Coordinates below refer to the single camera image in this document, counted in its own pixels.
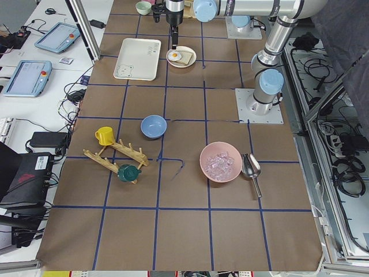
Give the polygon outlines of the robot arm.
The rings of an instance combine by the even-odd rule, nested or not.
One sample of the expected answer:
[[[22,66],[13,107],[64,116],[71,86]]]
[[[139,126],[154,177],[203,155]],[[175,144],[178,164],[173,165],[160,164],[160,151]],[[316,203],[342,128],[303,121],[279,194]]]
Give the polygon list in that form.
[[[276,95],[281,91],[284,78],[275,67],[283,48],[298,21],[317,14],[326,1],[194,1],[197,20],[208,22],[216,16],[269,16],[275,17],[272,30],[263,50],[253,58],[255,89],[246,100],[246,107],[255,115],[270,112]]]
[[[193,12],[196,18],[202,22],[208,22],[215,16],[224,15],[230,17],[233,25],[237,28],[250,25],[252,17],[236,15],[235,7],[236,1],[193,1]],[[179,33],[178,26],[183,22],[184,8],[185,1],[161,1],[151,7],[156,23],[160,21],[160,16],[165,14],[172,36]]]

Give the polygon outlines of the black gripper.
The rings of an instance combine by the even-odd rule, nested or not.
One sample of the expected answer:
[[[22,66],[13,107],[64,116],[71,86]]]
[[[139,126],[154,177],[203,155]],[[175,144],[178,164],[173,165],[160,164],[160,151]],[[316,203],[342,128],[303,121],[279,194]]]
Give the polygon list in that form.
[[[183,21],[184,6],[184,0],[165,1],[166,20],[171,26],[172,49],[178,46],[178,25]]]
[[[153,13],[154,22],[159,23],[160,16],[162,14],[166,14],[165,3],[157,3],[157,4],[152,5],[152,13]]]

